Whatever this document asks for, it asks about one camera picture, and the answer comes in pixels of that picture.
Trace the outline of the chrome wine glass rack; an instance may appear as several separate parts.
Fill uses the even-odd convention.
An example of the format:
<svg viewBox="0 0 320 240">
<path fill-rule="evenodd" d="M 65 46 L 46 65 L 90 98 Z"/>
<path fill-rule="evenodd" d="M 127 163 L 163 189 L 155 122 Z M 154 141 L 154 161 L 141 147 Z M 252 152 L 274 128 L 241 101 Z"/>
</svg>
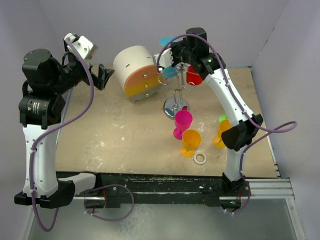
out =
<svg viewBox="0 0 320 240">
<path fill-rule="evenodd" d="M 163 112 L 169 119 L 174 119 L 175 115 L 180 110 L 188 110 L 189 104 L 183 98 L 183 91 L 192 91 L 196 88 L 195 85 L 189 85 L 186 80 L 186 73 L 190 65 L 180 62 L 174 68 L 176 70 L 176 76 L 174 77 L 177 83 L 177 87 L 173 90 L 173 97 L 168 98 L 163 104 Z M 158 76 L 158 82 L 167 86 L 171 82 L 171 78 L 165 78 L 162 72 Z"/>
</svg>

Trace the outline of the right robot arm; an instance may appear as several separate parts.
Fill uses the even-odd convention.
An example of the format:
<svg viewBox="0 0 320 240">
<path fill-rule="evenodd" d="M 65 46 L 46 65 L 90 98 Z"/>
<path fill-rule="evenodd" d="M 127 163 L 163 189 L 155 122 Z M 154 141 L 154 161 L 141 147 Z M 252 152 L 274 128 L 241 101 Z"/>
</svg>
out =
<svg viewBox="0 0 320 240">
<path fill-rule="evenodd" d="M 226 195 L 233 196 L 243 182 L 244 150 L 252 143 L 263 123 L 263 117 L 254 114 L 245 104 L 228 74 L 225 62 L 208 43 L 203 28 L 189 28 L 182 40 L 171 45 L 171 51 L 174 63 L 190 64 L 209 85 L 228 116 L 231 128 L 221 133 L 221 140 L 227 147 L 222 190 Z"/>
</svg>

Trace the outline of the red plastic wine glass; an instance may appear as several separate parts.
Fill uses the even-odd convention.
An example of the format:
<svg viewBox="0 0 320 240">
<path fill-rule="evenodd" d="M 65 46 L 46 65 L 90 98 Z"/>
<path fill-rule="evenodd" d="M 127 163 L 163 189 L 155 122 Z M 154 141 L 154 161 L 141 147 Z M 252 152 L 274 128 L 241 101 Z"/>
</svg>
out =
<svg viewBox="0 0 320 240">
<path fill-rule="evenodd" d="M 198 73 L 194 70 L 194 68 L 190 65 L 186 72 L 186 82 L 191 86 L 200 85 L 203 80 Z"/>
</svg>

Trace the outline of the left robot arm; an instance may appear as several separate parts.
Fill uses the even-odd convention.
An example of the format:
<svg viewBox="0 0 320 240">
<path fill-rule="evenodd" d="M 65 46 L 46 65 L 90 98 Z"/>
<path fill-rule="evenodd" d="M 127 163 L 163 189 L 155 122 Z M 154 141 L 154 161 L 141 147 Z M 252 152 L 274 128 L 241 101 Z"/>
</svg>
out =
<svg viewBox="0 0 320 240">
<path fill-rule="evenodd" d="M 33 167 L 33 176 L 26 171 L 23 190 L 14 196 L 17 205 L 38 204 L 56 209 L 67 206 L 83 191 L 98 196 L 103 184 L 92 173 L 79 173 L 65 180 L 56 175 L 57 126 L 65 108 L 63 94 L 80 82 L 89 83 L 81 62 L 70 52 L 61 65 L 49 50 L 39 48 L 24 56 L 22 99 L 18 105 L 19 121 L 26 143 L 26 166 Z"/>
</svg>

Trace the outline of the blue plastic wine glass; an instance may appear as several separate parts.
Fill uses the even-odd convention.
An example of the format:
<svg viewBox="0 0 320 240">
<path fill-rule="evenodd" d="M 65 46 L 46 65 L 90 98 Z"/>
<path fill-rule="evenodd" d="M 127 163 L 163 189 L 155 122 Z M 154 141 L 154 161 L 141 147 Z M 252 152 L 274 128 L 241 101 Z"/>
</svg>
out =
<svg viewBox="0 0 320 240">
<path fill-rule="evenodd" d="M 172 36 L 166 36 L 161 38 L 158 42 L 159 44 L 164 47 L 170 40 L 172 40 Z M 162 75 L 164 78 L 173 78 L 177 74 L 176 69 L 174 67 L 166 67 L 162 69 Z"/>
</svg>

